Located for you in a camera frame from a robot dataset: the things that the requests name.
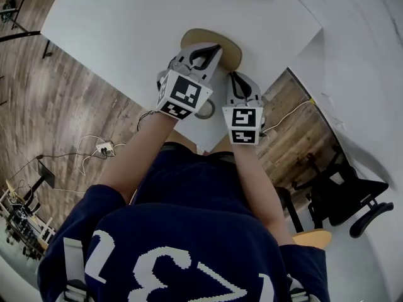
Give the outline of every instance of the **white wall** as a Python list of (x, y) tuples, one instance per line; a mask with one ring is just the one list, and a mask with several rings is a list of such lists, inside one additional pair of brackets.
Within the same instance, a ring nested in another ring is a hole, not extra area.
[(403, 0), (300, 0), (323, 27), (290, 68), (350, 161), (390, 189), (368, 228), (391, 301), (403, 290)]

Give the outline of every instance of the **white cable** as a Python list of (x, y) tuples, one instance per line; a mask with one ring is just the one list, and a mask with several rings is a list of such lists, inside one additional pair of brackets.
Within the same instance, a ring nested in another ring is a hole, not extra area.
[(289, 112), (286, 116), (284, 116), (284, 117), (280, 120), (280, 122), (278, 122), (276, 125), (273, 125), (273, 126), (267, 128), (267, 129), (265, 129), (265, 131), (262, 131), (261, 133), (266, 133), (267, 131), (270, 131), (270, 130), (276, 128), (276, 127), (279, 126), (279, 125), (282, 123), (282, 121), (284, 121), (288, 116), (290, 116), (292, 113), (294, 113), (296, 110), (298, 110), (302, 105), (307, 104), (307, 103), (314, 104), (314, 103), (312, 103), (311, 101), (302, 102), (302, 103), (299, 104), (293, 111)]
[(59, 189), (59, 188), (54, 188), (54, 190), (60, 190), (60, 191), (70, 191), (71, 193), (85, 193), (85, 191), (76, 191), (76, 190), (69, 190), (69, 189)]
[(82, 137), (82, 138), (80, 139), (80, 142), (78, 143), (78, 147), (77, 147), (77, 150), (76, 150), (76, 159), (75, 159), (75, 161), (74, 161), (74, 164), (76, 165), (77, 170), (78, 170), (79, 172), (81, 172), (81, 174), (84, 175), (84, 176), (86, 175), (85, 170), (84, 170), (84, 161), (85, 161), (86, 159), (92, 157), (92, 155), (94, 155), (94, 154), (96, 153), (96, 151), (95, 151), (91, 156), (86, 157), (86, 158), (82, 161), (82, 171), (81, 171), (81, 170), (78, 168), (78, 166), (77, 166), (77, 157), (78, 157), (77, 154), (78, 154), (78, 150), (80, 149), (80, 145), (81, 145), (82, 140), (83, 140), (84, 138), (87, 138), (87, 137), (99, 138), (99, 139), (102, 140), (104, 143), (106, 143), (106, 141), (105, 141), (104, 139), (102, 139), (101, 137), (99, 137), (99, 136), (97, 136), (97, 135), (92, 135), (92, 134), (85, 135), (84, 137)]
[(116, 157), (116, 155), (115, 155), (115, 148), (116, 148), (116, 147), (119, 147), (120, 145), (126, 145), (126, 143), (119, 143), (119, 144), (116, 144), (116, 145), (113, 147), (113, 149), (112, 149), (111, 152), (112, 152), (112, 154), (113, 154), (114, 157)]

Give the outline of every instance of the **power strip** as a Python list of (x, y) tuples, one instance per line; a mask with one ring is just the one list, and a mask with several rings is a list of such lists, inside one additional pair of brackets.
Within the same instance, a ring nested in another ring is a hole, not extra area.
[(105, 142), (105, 143), (97, 144), (96, 148), (97, 148), (98, 152), (102, 152), (103, 148), (105, 148), (106, 151), (113, 151), (113, 143)]

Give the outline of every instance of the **black cable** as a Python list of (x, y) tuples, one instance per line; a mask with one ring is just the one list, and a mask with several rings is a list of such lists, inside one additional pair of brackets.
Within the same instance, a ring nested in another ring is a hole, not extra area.
[(137, 132), (140, 131), (140, 122), (141, 120), (143, 120), (146, 116), (152, 115), (154, 114), (154, 111), (148, 111), (146, 113), (144, 113), (142, 116), (140, 116), (139, 118), (139, 122), (137, 123)]
[(24, 182), (24, 185), (25, 185), (25, 181), (24, 181), (24, 180), (20, 180), (19, 183), (18, 183), (18, 187), (17, 187), (17, 190), (16, 190), (16, 191), (18, 191), (18, 189), (20, 189), (20, 188), (23, 187), (23, 186), (20, 186), (21, 182)]
[(105, 158), (108, 157), (108, 151), (107, 151), (106, 148), (102, 148), (102, 149), (101, 149), (101, 153), (105, 156)]
[(92, 154), (76, 154), (76, 153), (73, 153), (73, 154), (62, 154), (62, 155), (43, 155), (43, 154), (40, 154), (40, 155), (36, 156), (35, 158), (33, 158), (31, 161), (28, 161), (27, 164), (25, 164), (20, 170), (18, 170), (16, 173), (14, 173), (13, 176), (12, 176), (10, 179), (8, 179), (8, 180), (11, 181), (12, 178), (14, 178), (17, 174), (19, 174), (22, 169), (24, 169), (28, 164), (30, 164), (30, 163), (31, 163), (32, 161), (34, 161), (35, 159), (37, 159), (37, 160), (41, 160), (41, 159), (43, 159), (43, 158), (54, 158), (54, 159), (57, 159), (57, 158), (61, 158), (61, 157), (67, 157), (68, 155), (80, 155), (80, 156), (83, 156), (83, 157), (94, 157), (94, 158), (98, 158), (98, 159), (101, 159), (101, 160), (106, 160), (106, 158), (107, 158), (107, 157), (101, 158), (101, 157), (98, 157), (97, 155), (92, 155)]

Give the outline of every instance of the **person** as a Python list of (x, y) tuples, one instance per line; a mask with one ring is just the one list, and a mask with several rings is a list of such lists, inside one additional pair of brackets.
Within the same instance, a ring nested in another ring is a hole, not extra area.
[(150, 115), (86, 191), (38, 268), (43, 300), (80, 260), (69, 238), (94, 301), (330, 301), (325, 252), (295, 245), (254, 147), (197, 155), (176, 123)]

